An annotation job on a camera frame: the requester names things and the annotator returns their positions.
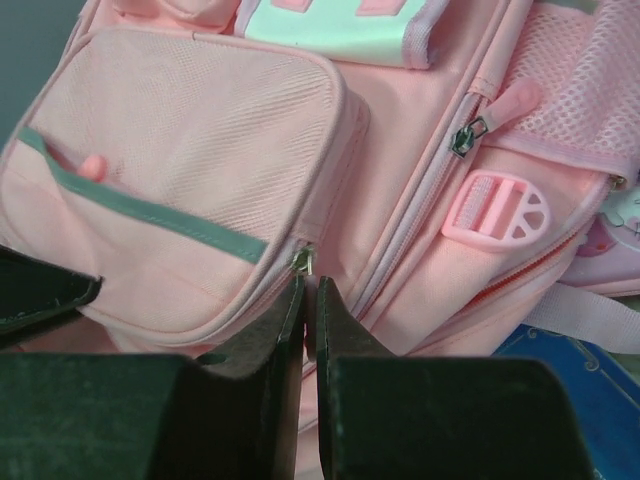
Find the blue sunset cover book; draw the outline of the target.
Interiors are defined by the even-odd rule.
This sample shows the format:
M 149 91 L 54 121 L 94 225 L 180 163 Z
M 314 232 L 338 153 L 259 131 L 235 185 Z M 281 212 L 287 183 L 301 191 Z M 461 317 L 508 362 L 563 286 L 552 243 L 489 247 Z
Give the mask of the blue sunset cover book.
M 639 384 L 607 352 L 519 326 L 495 352 L 546 364 L 567 391 L 596 479 L 639 480 Z

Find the pink cat pencil case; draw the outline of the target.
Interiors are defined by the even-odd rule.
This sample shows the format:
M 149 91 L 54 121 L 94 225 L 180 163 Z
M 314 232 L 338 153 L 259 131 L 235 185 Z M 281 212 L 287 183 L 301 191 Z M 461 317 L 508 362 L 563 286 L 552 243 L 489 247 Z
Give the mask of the pink cat pencil case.
M 613 192 L 561 282 L 609 297 L 637 295 L 639 245 L 639 188 Z

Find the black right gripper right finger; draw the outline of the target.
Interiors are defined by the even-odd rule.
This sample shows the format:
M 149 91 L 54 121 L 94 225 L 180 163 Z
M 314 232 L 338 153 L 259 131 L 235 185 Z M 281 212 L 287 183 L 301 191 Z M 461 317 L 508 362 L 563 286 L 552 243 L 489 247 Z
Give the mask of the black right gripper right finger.
M 318 435 L 326 479 L 391 479 L 393 396 L 383 385 L 394 355 L 356 320 L 333 279 L 316 302 Z

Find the pink student backpack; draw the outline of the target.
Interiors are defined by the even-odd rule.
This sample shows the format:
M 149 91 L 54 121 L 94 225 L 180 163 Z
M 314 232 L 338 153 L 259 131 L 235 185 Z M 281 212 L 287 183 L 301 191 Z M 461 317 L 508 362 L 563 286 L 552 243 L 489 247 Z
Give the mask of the pink student backpack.
M 639 169 L 635 1 L 90 1 L 1 157 L 1 243 L 102 282 L 122 351 L 200 352 L 333 279 L 397 354 L 544 313 Z

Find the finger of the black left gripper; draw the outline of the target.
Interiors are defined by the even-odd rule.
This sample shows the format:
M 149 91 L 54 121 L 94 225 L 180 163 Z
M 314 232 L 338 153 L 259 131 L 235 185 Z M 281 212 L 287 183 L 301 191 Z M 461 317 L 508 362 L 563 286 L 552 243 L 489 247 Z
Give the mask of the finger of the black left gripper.
M 36 336 L 67 325 L 94 301 L 102 280 L 1 248 L 1 334 Z

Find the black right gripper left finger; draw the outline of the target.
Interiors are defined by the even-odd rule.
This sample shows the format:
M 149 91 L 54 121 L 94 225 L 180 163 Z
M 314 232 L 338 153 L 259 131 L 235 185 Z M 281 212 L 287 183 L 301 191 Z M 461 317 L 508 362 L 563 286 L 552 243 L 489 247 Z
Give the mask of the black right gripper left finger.
M 293 478 L 305 310 L 296 277 L 257 320 L 179 363 L 150 478 Z

